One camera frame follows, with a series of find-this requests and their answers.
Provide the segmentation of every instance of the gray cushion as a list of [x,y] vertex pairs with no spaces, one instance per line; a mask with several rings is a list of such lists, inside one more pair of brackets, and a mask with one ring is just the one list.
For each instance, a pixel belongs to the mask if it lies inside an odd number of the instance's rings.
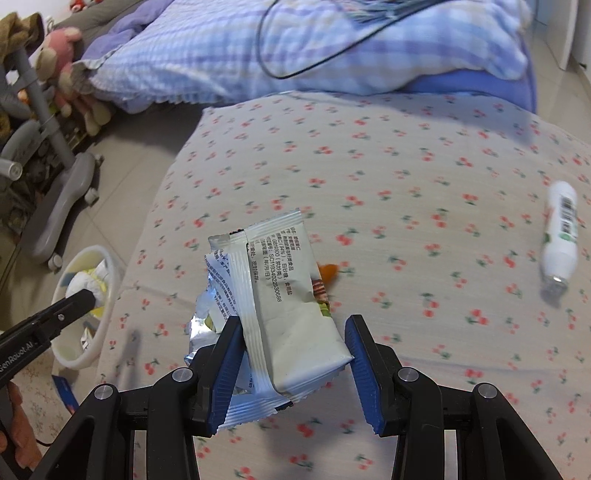
[[82,41],[74,47],[74,59],[80,60],[88,46],[106,34],[125,15],[134,12],[145,0],[103,0],[81,12],[71,14],[56,28],[77,27],[82,31]]

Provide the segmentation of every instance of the white plastic bin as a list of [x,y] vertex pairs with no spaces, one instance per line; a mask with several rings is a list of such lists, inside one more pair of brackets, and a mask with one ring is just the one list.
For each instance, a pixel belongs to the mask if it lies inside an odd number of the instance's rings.
[[109,322],[111,321],[113,305],[115,304],[117,292],[121,285],[121,266],[118,264],[115,256],[105,247],[100,245],[86,247],[78,253],[63,270],[56,291],[53,294],[52,303],[63,299],[66,296],[66,289],[72,281],[72,278],[74,278],[74,275],[81,270],[97,267],[103,259],[106,259],[106,266],[109,270],[110,280],[105,296],[105,309],[102,317],[99,318],[99,321],[95,321],[95,326],[98,323],[98,328],[90,345],[86,350],[83,350],[80,343],[80,338],[84,332],[84,318],[76,320],[74,323],[63,329],[61,335],[51,341],[51,349],[53,350],[53,354],[56,356],[57,361],[59,361],[64,367],[72,370],[81,370],[89,367],[94,359],[100,355],[107,329],[109,328]]

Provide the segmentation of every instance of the cherry print fabric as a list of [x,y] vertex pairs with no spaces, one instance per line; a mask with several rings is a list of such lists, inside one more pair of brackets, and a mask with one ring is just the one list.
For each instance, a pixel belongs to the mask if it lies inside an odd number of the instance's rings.
[[[299,207],[318,262],[339,265],[329,293],[341,333],[360,313],[438,383],[497,385],[564,478],[587,479],[589,159],[588,145],[491,97],[290,93],[208,109],[147,217],[98,381],[138,388],[182,365],[207,237]],[[539,259],[546,189],[559,179],[579,195],[579,266],[550,305]],[[384,480],[395,444],[365,423],[347,368],[195,449],[204,480]],[[138,435],[138,478],[144,447]]]

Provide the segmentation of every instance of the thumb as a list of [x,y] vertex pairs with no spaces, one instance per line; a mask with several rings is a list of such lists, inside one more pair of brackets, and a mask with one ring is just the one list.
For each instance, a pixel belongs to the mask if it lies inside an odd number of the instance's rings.
[[6,435],[3,432],[0,432],[0,453],[4,453],[8,447],[8,440],[6,439]]

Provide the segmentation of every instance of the metal screw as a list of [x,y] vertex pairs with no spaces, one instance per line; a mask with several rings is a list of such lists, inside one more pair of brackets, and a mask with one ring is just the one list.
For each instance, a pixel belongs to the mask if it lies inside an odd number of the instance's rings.
[[95,390],[95,398],[104,400],[113,394],[113,387],[110,385],[101,385]]
[[193,378],[193,370],[190,368],[177,368],[173,372],[173,380],[175,382],[186,382]]
[[478,387],[478,393],[484,398],[495,398],[497,392],[498,391],[495,386],[491,385],[490,383],[483,383]]
[[398,370],[398,378],[405,382],[414,382],[418,380],[418,372],[414,368],[404,367]]

